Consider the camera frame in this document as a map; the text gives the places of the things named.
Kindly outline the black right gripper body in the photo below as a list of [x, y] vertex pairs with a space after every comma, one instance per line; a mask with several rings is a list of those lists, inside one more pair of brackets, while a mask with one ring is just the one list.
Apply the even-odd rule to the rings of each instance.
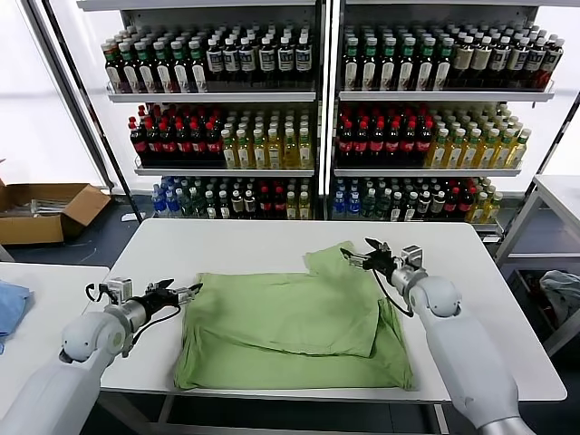
[[402, 260], [390, 252], [373, 252], [370, 258], [370, 269], [385, 278], [391, 278], [393, 272], [402, 267]]

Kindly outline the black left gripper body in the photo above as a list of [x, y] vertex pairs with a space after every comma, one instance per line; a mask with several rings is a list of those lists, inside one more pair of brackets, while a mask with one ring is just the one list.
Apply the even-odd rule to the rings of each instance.
[[147, 318], [167, 306], [179, 308], [179, 297], [173, 291], [152, 291], [143, 296], [135, 296], [134, 300], [144, 308]]

